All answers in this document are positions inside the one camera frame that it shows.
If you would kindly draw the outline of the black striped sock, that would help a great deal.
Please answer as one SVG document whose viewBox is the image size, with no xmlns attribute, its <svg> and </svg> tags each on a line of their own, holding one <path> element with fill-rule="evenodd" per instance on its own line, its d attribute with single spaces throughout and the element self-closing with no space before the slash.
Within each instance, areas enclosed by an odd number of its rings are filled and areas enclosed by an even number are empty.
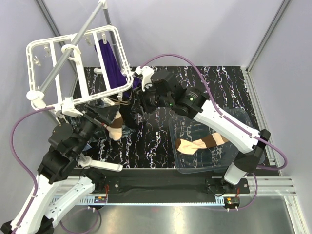
<svg viewBox="0 0 312 234">
<path fill-rule="evenodd" d="M 126 91 L 126 93 L 128 94 L 130 110 L 135 114 L 144 114 L 143 107 L 141 106 L 141 102 L 136 91 L 129 89 Z"/>
<path fill-rule="evenodd" d="M 120 106 L 119 112 L 122 115 L 124 124 L 129 128 L 137 129 L 137 119 L 135 113 L 130 110 L 128 97 L 123 97 L 122 100 L 119 100 L 117 96 L 110 96 L 109 99 Z"/>
</svg>

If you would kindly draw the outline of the brown striped sock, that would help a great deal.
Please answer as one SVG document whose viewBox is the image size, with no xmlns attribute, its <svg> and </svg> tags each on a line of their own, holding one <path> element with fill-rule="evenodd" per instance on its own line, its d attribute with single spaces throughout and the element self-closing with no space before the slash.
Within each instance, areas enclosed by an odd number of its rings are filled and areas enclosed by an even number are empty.
<svg viewBox="0 0 312 234">
<path fill-rule="evenodd" d="M 192 142 L 184 139 L 177 139 L 175 141 L 175 148 L 180 153 L 193 155 L 198 149 L 213 148 L 227 142 L 229 142 L 228 139 L 220 133 L 215 132 Z"/>
</svg>

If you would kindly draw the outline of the white plastic clip hanger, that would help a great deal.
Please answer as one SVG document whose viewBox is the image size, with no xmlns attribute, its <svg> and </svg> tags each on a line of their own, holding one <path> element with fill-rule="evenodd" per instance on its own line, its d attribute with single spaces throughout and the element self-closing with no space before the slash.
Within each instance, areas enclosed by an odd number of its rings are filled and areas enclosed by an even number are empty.
<svg viewBox="0 0 312 234">
<path fill-rule="evenodd" d="M 114 89 L 112 89 L 110 87 L 109 80 L 108 80 L 106 70 L 105 70 L 104 61 L 103 61 L 102 55 L 100 53 L 99 42 L 98 42 L 98 34 L 99 33 L 104 34 L 107 31 L 113 33 L 113 36 L 114 36 L 116 43 L 117 43 L 117 52 L 118 52 L 118 54 L 121 58 L 121 62 L 122 62 L 122 71 L 124 72 L 124 75 L 127 77 L 126 78 L 127 83 L 125 85 L 120 86 L 118 88 L 114 88 Z M 49 39 L 36 40 L 36 41 L 33 41 L 27 45 L 26 55 L 27 55 L 29 89 L 30 90 L 27 92 L 26 98 L 31 102 L 31 106 L 34 110 L 51 108 L 54 110 L 54 112 L 61 111 L 61 105 L 62 105 L 62 102 L 64 101 L 65 98 L 62 97 L 62 93 L 61 93 L 61 85 L 60 85 L 60 81 L 59 81 L 59 69 L 57 68 L 57 65 L 63 66 L 64 63 L 60 59 L 56 58 L 54 44 L 56 42 L 67 41 L 67 40 L 71 40 L 71 42 L 73 42 L 74 37 L 77 35 L 78 34 L 76 33 L 76 34 L 59 36 L 59 37 L 54 37 L 54 38 L 49 38 Z M 83 67 L 82 58 L 81 58 L 81 51 L 77 45 L 73 45 L 72 43 L 71 44 L 65 44 L 64 46 L 62 46 L 61 51 L 62 51 L 62 53 L 69 52 L 70 54 L 73 54 L 73 56 L 70 56 L 69 58 L 66 58 L 65 60 L 66 61 L 70 60 L 70 61 L 74 62 L 76 69 L 77 69 L 78 81 L 79 81 L 79 85 L 80 85 L 81 98 L 73 99 L 74 105 L 87 103 L 90 101 L 109 97 L 109 96 L 116 95 L 116 94 L 122 95 L 123 92 L 132 88 L 134 78 L 133 78 L 133 75 L 131 74 L 130 66 L 129 66 L 129 63 L 128 63 L 127 58 L 125 56 L 125 53 L 124 53 L 124 48 L 123 48 L 123 45 L 122 45 L 122 42 L 121 42 L 121 39 L 119 36 L 118 29 L 114 26 L 108 25 L 108 26 L 103 26 L 103 27 L 87 30 L 84 32 L 84 34 L 82 36 L 83 37 L 93 36 L 93 38 L 95 40 L 98 59 L 100 62 L 100 67 L 101 67 L 102 72 L 103 72 L 103 78 L 104 78 L 104 82 L 106 85 L 106 90 L 103 92 L 100 92 L 100 93 L 93 94 L 93 95 L 89 94 L 87 83 L 86 83 L 84 67 Z M 33 56 L 32 51 L 33 51 L 34 47 L 41 46 L 41 45 L 48 45 L 49 46 L 50 51 L 52 53 L 52 65 L 53 65 L 52 71 L 56 72 L 56 77 L 53 78 L 52 80 L 56 84 L 56 92 L 57 92 L 58 101 L 57 101 L 57 103 L 51 104 L 51 105 L 46 105 L 46 103 L 44 102 L 43 99 L 45 96 L 45 94 L 44 94 L 45 89 L 37 86 L 35 72 L 34 72 L 34 56 Z"/>
</svg>

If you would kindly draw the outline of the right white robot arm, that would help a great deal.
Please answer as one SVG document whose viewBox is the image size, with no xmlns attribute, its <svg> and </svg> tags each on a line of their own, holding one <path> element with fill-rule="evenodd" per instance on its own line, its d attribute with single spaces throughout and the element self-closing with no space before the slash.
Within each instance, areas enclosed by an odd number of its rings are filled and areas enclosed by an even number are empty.
<svg viewBox="0 0 312 234">
<path fill-rule="evenodd" d="M 148 66 L 137 67 L 135 75 L 141 79 L 141 86 L 136 89 L 136 94 L 143 111 L 152 112 L 158 107 L 170 108 L 180 116 L 212 128 L 238 149 L 236 158 L 221 181 L 221 187 L 226 193 L 237 190 L 241 178 L 252 173 L 258 166 L 271 133 L 242 123 L 199 89 L 184 89 L 175 75 L 167 70 L 155 72 Z"/>
</svg>

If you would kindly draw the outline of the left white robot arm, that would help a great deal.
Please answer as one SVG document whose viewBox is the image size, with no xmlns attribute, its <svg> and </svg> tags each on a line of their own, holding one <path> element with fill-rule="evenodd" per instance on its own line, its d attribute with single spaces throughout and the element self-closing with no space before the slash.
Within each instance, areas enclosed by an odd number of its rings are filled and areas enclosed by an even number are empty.
<svg viewBox="0 0 312 234">
<path fill-rule="evenodd" d="M 30 175 L 33 188 L 19 214 L 1 226 L 4 234 L 51 234 L 61 219 L 89 193 L 109 192 L 105 174 L 93 165 L 83 172 L 78 182 L 56 202 L 52 198 L 68 179 L 74 168 L 82 162 L 82 152 L 97 130 L 122 123 L 119 107 L 92 107 L 80 118 L 74 128 L 62 122 L 49 137 L 50 148 L 44 155 L 37 174 L 21 161 L 14 148 L 14 133 L 27 116 L 21 117 L 12 127 L 10 148 L 16 161 Z"/>
</svg>

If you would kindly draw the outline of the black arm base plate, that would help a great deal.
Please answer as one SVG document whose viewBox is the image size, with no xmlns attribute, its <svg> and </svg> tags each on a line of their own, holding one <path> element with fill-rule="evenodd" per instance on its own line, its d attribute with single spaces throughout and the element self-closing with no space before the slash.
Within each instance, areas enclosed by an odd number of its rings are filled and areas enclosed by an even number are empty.
<svg viewBox="0 0 312 234">
<path fill-rule="evenodd" d="M 124 169 L 104 171 L 110 204 L 205 203 L 219 195 L 245 195 L 246 179 L 236 186 L 221 185 L 221 173 L 182 174 L 177 169 Z"/>
</svg>

